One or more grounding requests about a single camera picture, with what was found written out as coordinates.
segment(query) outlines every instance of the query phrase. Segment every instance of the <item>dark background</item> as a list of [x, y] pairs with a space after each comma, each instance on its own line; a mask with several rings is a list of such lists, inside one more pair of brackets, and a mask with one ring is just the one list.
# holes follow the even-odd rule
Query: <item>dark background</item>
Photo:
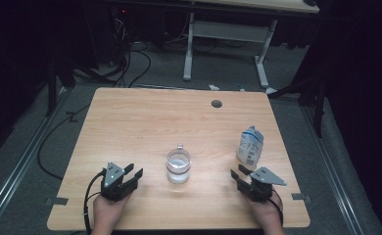
[[[311, 76], [327, 79], [326, 97], [382, 222], [382, 1], [318, 1], [318, 6], [322, 16], [353, 20], [326, 23], [320, 31], [316, 23], [280, 21], [272, 45], [312, 43], [294, 83]], [[89, 68], [114, 59], [107, 7], [96, 11], [77, 4], [0, 1], [0, 147], [45, 84], [47, 66], [57, 53]], [[160, 47], [166, 31], [182, 30], [186, 16], [138, 9], [130, 13], [140, 20], [129, 25], [134, 36]], [[109, 54], [99, 50], [103, 44], [98, 38]]]

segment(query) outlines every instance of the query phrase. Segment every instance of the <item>clear plastic cup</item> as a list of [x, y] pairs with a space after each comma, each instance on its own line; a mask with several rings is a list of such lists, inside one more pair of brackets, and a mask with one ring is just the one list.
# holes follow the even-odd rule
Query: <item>clear plastic cup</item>
[[191, 157], [183, 149], [182, 144], [178, 144], [176, 149], [167, 154], [167, 178], [174, 184], [181, 184], [188, 180], [190, 176]]

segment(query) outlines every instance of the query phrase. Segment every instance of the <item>cable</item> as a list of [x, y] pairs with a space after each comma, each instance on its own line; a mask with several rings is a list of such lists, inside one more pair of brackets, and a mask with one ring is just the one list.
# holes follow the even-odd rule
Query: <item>cable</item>
[[200, 52], [200, 53], [211, 52], [211, 51], [213, 51], [213, 49], [215, 49], [216, 46], [217, 46], [217, 39], [208, 38], [208, 39], [201, 39], [200, 41], [201, 41], [201, 42], [204, 42], [204, 41], [213, 41], [213, 42], [214, 42], [214, 45], [213, 45], [212, 48], [210, 48], [209, 50], [206, 50], [206, 51], [197, 50], [197, 49], [193, 46], [193, 50], [196, 51], [196, 52]]
[[97, 178], [99, 178], [100, 176], [105, 176], [105, 175], [106, 175], [106, 169], [103, 168], [102, 171], [100, 171], [98, 174], [96, 174], [96, 176], [93, 177], [93, 179], [90, 181], [90, 183], [87, 187], [87, 190], [86, 190], [86, 195], [84, 197], [83, 214], [84, 214], [84, 224], [86, 226], [87, 234], [91, 234], [90, 218], [88, 216], [88, 206], [87, 206], [88, 200], [93, 196], [93, 195], [90, 197], [88, 196], [90, 193], [90, 188], [93, 185], [93, 183], [96, 181]]
[[185, 19], [185, 24], [184, 24], [184, 27], [182, 28], [182, 31], [179, 33], [179, 35], [176, 38], [172, 39], [171, 41], [166, 41], [165, 44], [169, 44], [171, 42], [181, 41], [185, 38], [188, 38], [188, 36], [184, 36], [182, 38], [180, 38], [180, 37], [184, 34], [185, 28], [187, 28], [187, 26], [188, 26], [189, 18], [190, 18], [190, 14], [188, 13], [187, 18]]
[[231, 83], [233, 83], [234, 85], [238, 86], [240, 88], [240, 91], [245, 91], [244, 87], [242, 85], [240, 85], [239, 83], [236, 83], [232, 80], [229, 80]]
[[127, 70], [130, 67], [130, 50], [128, 51], [127, 58], [128, 59], [127, 59], [126, 68], [124, 68], [123, 72], [121, 73], [120, 77], [116, 80], [116, 82], [115, 82], [113, 87], [118, 86], [118, 83], [119, 83], [119, 87], [120, 87], [122, 81], [123, 81], [123, 87], [126, 87], [126, 84], [124, 83], [124, 75], [126, 74]]
[[[187, 42], [181, 42], [183, 41], [184, 39], [187, 39], [188, 36], [184, 37], [184, 38], [181, 38], [180, 40], [176, 40], [176, 41], [171, 41], [170, 43], [166, 43], [166, 46], [169, 47], [169, 48], [173, 48], [173, 49], [182, 49], [182, 48], [185, 48], [187, 47], [188, 43]], [[173, 44], [173, 43], [177, 43], [179, 44], [179, 46], [172, 46], [170, 44]]]
[[135, 82], [137, 79], [139, 79], [139, 78], [140, 78], [143, 74], [145, 74], [145, 73], [149, 70], [149, 68], [151, 67], [151, 58], [149, 58], [148, 55], [146, 55], [145, 53], [140, 52], [140, 51], [137, 51], [136, 53], [139, 53], [139, 54], [142, 54], [143, 56], [145, 56], [145, 57], [148, 59], [149, 64], [148, 64], [148, 67], [147, 67], [147, 68], [146, 68], [140, 75], [136, 76], [136, 77], [129, 83], [129, 85], [127, 86], [127, 88], [130, 88], [130, 87], [132, 86], [133, 82]]
[[245, 41], [245, 42], [242, 42], [240, 45], [232, 45], [231, 43], [227, 43], [227, 41], [229, 41], [229, 40], [221, 40], [221, 41], [218, 41], [218, 44], [221, 46], [226, 46], [226, 47], [231, 47], [231, 48], [242, 48], [242, 47], [246, 47], [246, 46], [250, 46], [250, 45], [255, 44], [255, 42]]
[[77, 115], [78, 113], [80, 113], [81, 111], [83, 111], [84, 109], [88, 108], [90, 105], [87, 105], [83, 108], [81, 108], [80, 110], [78, 110], [77, 112], [73, 113], [71, 116], [65, 118], [64, 120], [62, 120], [60, 123], [58, 123], [53, 129], [50, 130], [50, 132], [48, 132], [48, 134], [45, 136], [45, 138], [42, 140], [40, 146], [39, 146], [39, 149], [38, 149], [38, 153], [37, 153], [37, 162], [38, 162], [38, 165], [39, 167], [47, 174], [53, 176], [54, 178], [57, 178], [59, 180], [63, 180], [63, 177], [62, 176], [59, 176], [55, 173], [52, 173], [50, 171], [48, 171], [44, 165], [42, 164], [41, 162], [41, 151], [42, 151], [42, 148], [44, 147], [44, 144], [47, 142], [48, 138], [51, 136], [51, 134], [58, 128], [60, 127], [63, 123], [65, 123], [67, 120], [73, 118], [75, 115]]
[[118, 29], [116, 29], [115, 33], [113, 33], [113, 37], [115, 38], [116, 47], [117, 47], [116, 61], [118, 61], [119, 58], [121, 57], [119, 60], [119, 66], [115, 70], [111, 70], [102, 75], [94, 70], [83, 68], [82, 66], [78, 65], [76, 68], [78, 68], [80, 71], [82, 71], [86, 75], [79, 73], [76, 70], [72, 71], [72, 75], [81, 79], [95, 79], [103, 83], [112, 83], [114, 86], [116, 85], [117, 81], [110, 80], [109, 77], [116, 75], [121, 71], [124, 71], [126, 67], [126, 59], [124, 57], [124, 52], [128, 50], [128, 48], [126, 48], [126, 45], [130, 46], [130, 44], [128, 43], [130, 35], [127, 32], [124, 26], [124, 23], [121, 20], [119, 20], [118, 18], [114, 18], [113, 20], [114, 22], [119, 24]]
[[92, 79], [96, 79], [98, 81], [104, 82], [104, 83], [114, 83], [112, 80], [109, 80], [107, 77], [103, 76], [102, 74], [97, 73], [94, 70], [91, 70], [90, 68], [80, 65], [77, 62], [75, 62], [71, 58], [62, 57], [63, 62], [66, 63], [68, 66], [72, 68], [77, 68], [78, 70], [86, 73], [89, 75]]
[[97, 193], [94, 193], [94, 194], [90, 195], [90, 197], [88, 197], [87, 200], [90, 200], [93, 196], [98, 195], [98, 194], [100, 194], [100, 192], [97, 192]]

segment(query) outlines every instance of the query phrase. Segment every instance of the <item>hand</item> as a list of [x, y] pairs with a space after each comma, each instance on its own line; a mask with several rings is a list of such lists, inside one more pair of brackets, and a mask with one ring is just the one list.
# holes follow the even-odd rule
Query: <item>hand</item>
[[97, 196], [93, 202], [94, 227], [92, 235], [112, 234], [115, 226], [118, 224], [124, 207], [130, 196], [127, 195], [121, 201], [109, 201], [102, 196]]
[[[250, 200], [246, 195], [242, 194], [250, 207], [252, 208], [253, 215], [256, 221], [261, 225], [266, 235], [282, 235], [285, 234], [282, 224], [280, 223], [279, 211], [269, 201], [257, 203]], [[273, 191], [270, 199], [280, 207], [282, 211], [282, 201], [279, 196]]]

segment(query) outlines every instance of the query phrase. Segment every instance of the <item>wooden table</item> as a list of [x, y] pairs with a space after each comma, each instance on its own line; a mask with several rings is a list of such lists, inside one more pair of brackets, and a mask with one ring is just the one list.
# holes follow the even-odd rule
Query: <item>wooden table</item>
[[[221, 101], [222, 107], [214, 108], [212, 100]], [[300, 193], [299, 185], [265, 94], [100, 88], [58, 193], [68, 203], [53, 207], [48, 227], [84, 229], [87, 185], [108, 161], [121, 167], [135, 164], [128, 176], [144, 169], [117, 229], [259, 227], [230, 176], [231, 169], [238, 172], [240, 134], [251, 125], [264, 135], [258, 167], [266, 166], [288, 183], [275, 187], [283, 200], [284, 226], [308, 226], [304, 202], [292, 199]], [[192, 158], [191, 176], [180, 185], [167, 180], [165, 166], [167, 153], [177, 143], [183, 143]], [[100, 191], [100, 180], [91, 193]]]

